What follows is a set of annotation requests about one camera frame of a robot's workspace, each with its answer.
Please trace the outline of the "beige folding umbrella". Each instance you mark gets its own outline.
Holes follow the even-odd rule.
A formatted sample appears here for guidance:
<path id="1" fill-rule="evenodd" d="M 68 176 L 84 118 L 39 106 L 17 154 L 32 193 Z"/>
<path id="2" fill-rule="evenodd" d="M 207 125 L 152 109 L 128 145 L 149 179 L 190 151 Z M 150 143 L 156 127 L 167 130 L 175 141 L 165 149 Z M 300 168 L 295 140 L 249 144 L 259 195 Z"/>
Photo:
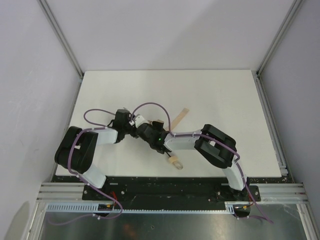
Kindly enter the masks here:
<path id="1" fill-rule="evenodd" d="M 149 124 L 153 125 L 159 130 L 160 136 L 159 139 L 155 142 L 148 142 L 148 145 L 151 149 L 155 150 L 160 154 L 167 155 L 167 162 L 174 166 L 177 170 L 183 169 L 183 164 L 179 161 L 179 158 L 173 154 L 173 151 L 167 148 L 166 143 L 169 143 L 169 140 L 166 141 L 167 137 L 172 137 L 172 133 L 168 127 L 164 127 L 164 122 L 160 119 L 157 120 L 147 120 Z"/>

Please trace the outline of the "aluminium frame profile right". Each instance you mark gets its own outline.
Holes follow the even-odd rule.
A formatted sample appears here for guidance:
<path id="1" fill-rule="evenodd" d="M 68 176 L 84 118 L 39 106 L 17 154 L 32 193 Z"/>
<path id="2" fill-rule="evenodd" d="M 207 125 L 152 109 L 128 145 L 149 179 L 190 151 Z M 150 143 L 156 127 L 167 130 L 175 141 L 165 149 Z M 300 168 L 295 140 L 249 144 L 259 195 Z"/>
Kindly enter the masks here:
<path id="1" fill-rule="evenodd" d="M 290 174 L 290 171 L 289 171 L 289 168 L 287 165 L 286 156 L 283 151 L 283 147 L 282 147 L 282 144 L 281 144 L 281 141 L 279 138 L 276 123 L 274 120 L 271 106 L 268 101 L 266 91 L 264 89 L 262 80 L 259 78 L 259 75 L 255 71 L 252 71 L 252 76 L 253 76 L 253 80 L 254 80 L 254 83 L 256 86 L 256 90 L 257 90 L 259 99 L 260 99 L 260 103 L 262 106 L 262 110 L 264 113 L 264 117 L 266 120 L 268 131 L 269 131 L 269 134 L 271 137 L 271 141 L 272 141 L 272 145 L 273 145 L 275 155 L 277 158 L 280 173 L 282 176 L 288 176 Z"/>

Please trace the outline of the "aluminium front frame beam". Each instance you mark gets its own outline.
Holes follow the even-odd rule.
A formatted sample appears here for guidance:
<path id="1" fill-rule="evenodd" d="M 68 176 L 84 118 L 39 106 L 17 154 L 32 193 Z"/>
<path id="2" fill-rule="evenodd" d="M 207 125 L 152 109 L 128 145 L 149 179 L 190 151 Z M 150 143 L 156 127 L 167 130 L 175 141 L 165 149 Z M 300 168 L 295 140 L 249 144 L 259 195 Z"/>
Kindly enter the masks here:
<path id="1" fill-rule="evenodd" d="M 308 204 L 302 183 L 257 183 L 261 204 Z M 44 182 L 36 197 L 38 203 L 82 203 L 84 183 Z"/>

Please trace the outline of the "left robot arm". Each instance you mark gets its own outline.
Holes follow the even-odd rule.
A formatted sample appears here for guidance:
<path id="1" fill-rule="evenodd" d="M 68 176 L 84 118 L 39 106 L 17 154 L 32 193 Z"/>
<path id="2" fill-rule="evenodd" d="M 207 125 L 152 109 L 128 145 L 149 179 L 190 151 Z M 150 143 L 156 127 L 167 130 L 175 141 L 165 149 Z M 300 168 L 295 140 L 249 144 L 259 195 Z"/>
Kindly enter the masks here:
<path id="1" fill-rule="evenodd" d="M 107 177 L 93 163 L 96 147 L 117 144 L 126 135 L 132 134 L 135 128 L 130 121 L 131 113 L 127 109 L 119 109 L 108 125 L 98 123 L 97 127 L 86 129 L 69 127 L 54 155 L 54 161 L 85 183 L 97 189 L 103 188 Z"/>

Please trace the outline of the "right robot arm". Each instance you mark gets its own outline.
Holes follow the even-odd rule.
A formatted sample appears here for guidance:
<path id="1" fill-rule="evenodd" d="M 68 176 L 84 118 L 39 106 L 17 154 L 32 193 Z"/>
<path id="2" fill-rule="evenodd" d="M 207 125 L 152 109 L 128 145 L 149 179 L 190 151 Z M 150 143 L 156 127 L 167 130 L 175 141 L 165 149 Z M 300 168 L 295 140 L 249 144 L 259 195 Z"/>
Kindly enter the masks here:
<path id="1" fill-rule="evenodd" d="M 174 151 L 196 150 L 211 165 L 222 169 L 228 180 L 223 196 L 243 201 L 248 195 L 247 177 L 240 167 L 236 141 L 213 125 L 205 124 L 197 131 L 172 133 L 162 123 L 143 121 L 135 123 L 136 135 L 160 154 L 173 155 Z"/>

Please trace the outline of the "right aluminium corner post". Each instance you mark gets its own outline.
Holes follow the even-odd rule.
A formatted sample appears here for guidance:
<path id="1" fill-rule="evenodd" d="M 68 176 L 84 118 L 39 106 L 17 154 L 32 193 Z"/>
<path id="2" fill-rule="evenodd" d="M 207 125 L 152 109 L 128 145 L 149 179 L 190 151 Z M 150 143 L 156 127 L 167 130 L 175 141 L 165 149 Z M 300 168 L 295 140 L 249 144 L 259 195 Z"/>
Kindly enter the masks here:
<path id="1" fill-rule="evenodd" d="M 285 15 L 279 29 L 277 30 L 266 54 L 264 55 L 259 67 L 256 70 L 256 74 L 259 76 L 263 73 L 265 68 L 267 67 L 268 63 L 272 59 L 273 55 L 275 54 L 277 48 L 281 44 L 283 38 L 285 37 L 286 33 L 288 32 L 290 26 L 292 25 L 293 21 L 295 20 L 297 14 L 299 13 L 301 7 L 304 4 L 304 0 L 294 0 Z"/>

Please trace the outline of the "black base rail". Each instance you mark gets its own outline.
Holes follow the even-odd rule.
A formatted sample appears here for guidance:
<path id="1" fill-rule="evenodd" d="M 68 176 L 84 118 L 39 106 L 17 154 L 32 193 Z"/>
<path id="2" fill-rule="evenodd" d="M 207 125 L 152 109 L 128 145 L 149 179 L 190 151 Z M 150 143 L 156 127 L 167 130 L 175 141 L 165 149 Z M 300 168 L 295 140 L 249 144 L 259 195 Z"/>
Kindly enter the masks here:
<path id="1" fill-rule="evenodd" d="M 225 202 L 261 201 L 256 185 L 251 185 L 240 201 L 221 194 L 228 189 L 225 177 L 108 176 L 101 191 L 125 210 L 220 210 Z"/>

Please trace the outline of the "aluminium corner post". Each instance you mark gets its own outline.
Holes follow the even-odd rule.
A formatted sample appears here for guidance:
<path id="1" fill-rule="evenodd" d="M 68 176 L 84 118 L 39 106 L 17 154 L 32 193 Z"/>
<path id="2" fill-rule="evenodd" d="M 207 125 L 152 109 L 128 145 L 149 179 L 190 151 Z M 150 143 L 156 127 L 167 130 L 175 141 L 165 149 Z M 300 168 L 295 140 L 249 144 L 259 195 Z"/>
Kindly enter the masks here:
<path id="1" fill-rule="evenodd" d="M 69 62 L 71 63 L 72 67 L 74 68 L 76 74 L 78 75 L 78 77 L 80 79 L 83 79 L 84 77 L 84 72 L 70 46 L 70 44 L 68 43 L 68 40 L 65 36 L 65 34 L 63 33 L 57 18 L 55 17 L 49 3 L 47 0 L 37 0 L 44 16 L 46 17 L 49 25 L 51 26 L 57 40 L 59 41 L 63 51 L 65 52 Z"/>
<path id="2" fill-rule="evenodd" d="M 263 73 L 265 68 L 267 67 L 268 63 L 272 59 L 273 55 L 275 54 L 277 48 L 281 44 L 283 38 L 285 37 L 286 33 L 288 32 L 290 26 L 292 25 L 293 21 L 295 20 L 297 14 L 299 13 L 301 7 L 304 4 L 304 0 L 294 0 L 285 15 L 279 29 L 277 30 L 266 54 L 264 55 L 259 67 L 256 70 L 256 74 L 259 76 Z"/>

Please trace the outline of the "left aluminium corner post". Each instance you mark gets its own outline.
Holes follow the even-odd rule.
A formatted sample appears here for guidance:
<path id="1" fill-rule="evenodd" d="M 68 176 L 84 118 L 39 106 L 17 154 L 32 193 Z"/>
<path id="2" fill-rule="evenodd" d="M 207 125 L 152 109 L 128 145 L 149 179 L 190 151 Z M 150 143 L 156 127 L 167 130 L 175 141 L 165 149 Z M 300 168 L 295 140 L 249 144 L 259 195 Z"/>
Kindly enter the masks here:
<path id="1" fill-rule="evenodd" d="M 47 0 L 37 0 L 44 16 L 46 17 L 49 25 L 51 26 L 57 40 L 59 41 L 63 51 L 65 52 L 69 62 L 71 63 L 72 67 L 74 68 L 76 74 L 78 75 L 78 77 L 80 79 L 83 79 L 84 77 L 84 72 L 70 46 L 70 44 L 68 43 L 68 40 L 65 36 L 65 34 L 63 33 L 57 18 L 55 17 L 49 3 Z"/>

